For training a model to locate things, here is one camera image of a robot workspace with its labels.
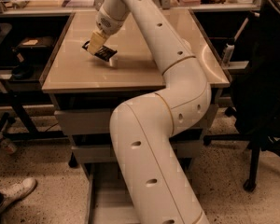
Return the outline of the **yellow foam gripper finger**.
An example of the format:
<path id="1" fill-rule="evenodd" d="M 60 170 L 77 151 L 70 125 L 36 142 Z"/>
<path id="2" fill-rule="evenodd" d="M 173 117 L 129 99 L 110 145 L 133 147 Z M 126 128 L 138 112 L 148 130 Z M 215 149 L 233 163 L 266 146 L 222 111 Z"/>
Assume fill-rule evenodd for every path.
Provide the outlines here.
<path id="1" fill-rule="evenodd" d="M 109 36 L 100 30 L 93 31 L 90 38 L 90 43 L 87 47 L 87 52 L 94 55 L 105 44 Z"/>

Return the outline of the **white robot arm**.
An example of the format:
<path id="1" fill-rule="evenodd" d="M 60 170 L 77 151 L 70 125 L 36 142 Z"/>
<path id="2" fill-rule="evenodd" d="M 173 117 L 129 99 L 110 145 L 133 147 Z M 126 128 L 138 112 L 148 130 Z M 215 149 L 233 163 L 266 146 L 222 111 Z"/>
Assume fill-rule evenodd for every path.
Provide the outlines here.
<path id="1" fill-rule="evenodd" d="M 170 144 L 207 112 L 211 88 L 187 43 L 152 0 L 105 0 L 91 34 L 97 52 L 132 16 L 161 72 L 165 87 L 120 104 L 110 135 L 141 224 L 209 224 Z"/>

